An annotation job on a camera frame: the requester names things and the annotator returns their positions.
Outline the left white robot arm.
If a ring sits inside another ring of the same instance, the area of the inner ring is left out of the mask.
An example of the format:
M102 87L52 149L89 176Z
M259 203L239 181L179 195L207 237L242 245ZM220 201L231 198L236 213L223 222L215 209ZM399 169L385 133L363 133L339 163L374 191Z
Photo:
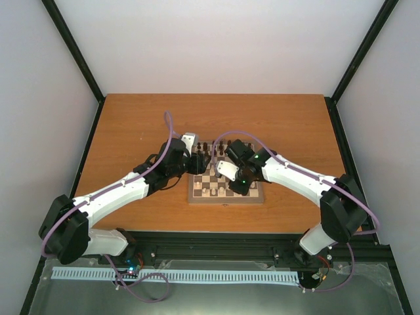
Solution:
M87 255L113 256L122 264L133 262L138 249L130 233L123 228L99 230L95 224L131 202L170 189L171 179L204 173L211 157L193 151L196 144L192 134L171 138L122 179L81 197L55 198L39 229L43 256L56 257L61 264Z

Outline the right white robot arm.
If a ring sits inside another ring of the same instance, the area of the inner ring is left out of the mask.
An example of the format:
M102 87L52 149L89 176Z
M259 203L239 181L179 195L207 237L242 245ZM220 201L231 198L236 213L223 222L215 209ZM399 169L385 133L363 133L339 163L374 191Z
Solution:
M336 243L348 242L368 217L365 199L355 180L316 173L286 160L273 150L254 151L237 139L225 151L228 161L218 161L216 172L229 180L229 188L246 195L251 184L274 183L310 200L320 209L320 222L305 232L294 255L302 263Z

